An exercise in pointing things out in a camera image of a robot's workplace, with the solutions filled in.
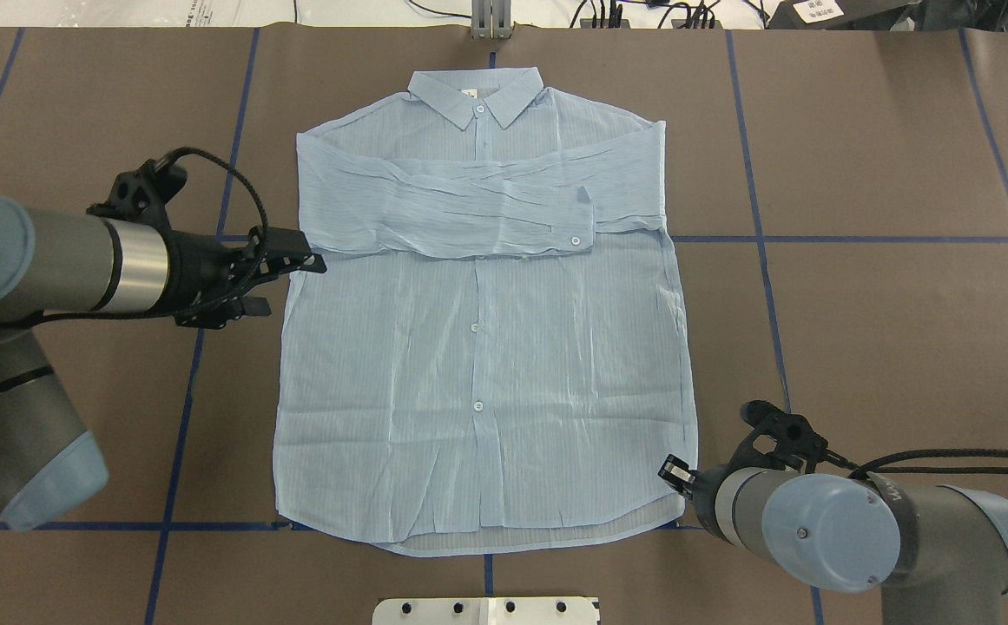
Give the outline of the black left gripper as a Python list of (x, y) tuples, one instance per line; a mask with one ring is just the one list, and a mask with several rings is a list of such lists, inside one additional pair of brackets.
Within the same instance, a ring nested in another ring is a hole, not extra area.
[(268, 317), (268, 300), (248, 295), (258, 284), (255, 274), (326, 272), (324, 258), (301, 231), (253, 228), (248, 238), (244, 247), (226, 247), (213, 236), (167, 234), (165, 315), (178, 326), (201, 329), (221, 329), (243, 317)]

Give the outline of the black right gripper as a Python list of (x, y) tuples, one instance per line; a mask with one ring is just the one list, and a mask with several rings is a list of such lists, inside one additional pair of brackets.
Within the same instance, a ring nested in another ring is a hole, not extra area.
[(727, 468), (694, 470), (685, 460), (667, 455), (658, 477), (679, 496), (691, 502), (698, 525), (704, 530), (720, 530), (717, 518), (718, 491), (729, 475)]

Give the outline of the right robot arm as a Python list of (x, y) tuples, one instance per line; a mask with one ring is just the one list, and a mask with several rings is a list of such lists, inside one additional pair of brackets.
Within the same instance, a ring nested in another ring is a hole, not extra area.
[(658, 476), (723, 542), (817, 589), (879, 590), (885, 624), (1005, 622), (1008, 501), (999, 495), (763, 462), (700, 471), (673, 455)]

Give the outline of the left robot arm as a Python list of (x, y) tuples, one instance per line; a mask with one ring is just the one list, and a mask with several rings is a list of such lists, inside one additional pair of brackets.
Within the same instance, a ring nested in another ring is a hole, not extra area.
[(86, 214), (0, 197), (0, 519), (32, 530), (99, 493), (109, 470), (35, 330), (58, 320), (173, 318), (219, 329), (267, 316), (251, 289), (326, 264), (301, 231), (257, 226), (242, 247), (174, 230), (166, 202), (120, 183)]

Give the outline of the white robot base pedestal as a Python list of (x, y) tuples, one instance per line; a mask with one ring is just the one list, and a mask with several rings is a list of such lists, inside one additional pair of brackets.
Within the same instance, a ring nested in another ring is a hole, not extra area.
[(599, 600), (583, 596), (390, 598), (372, 624), (600, 624)]

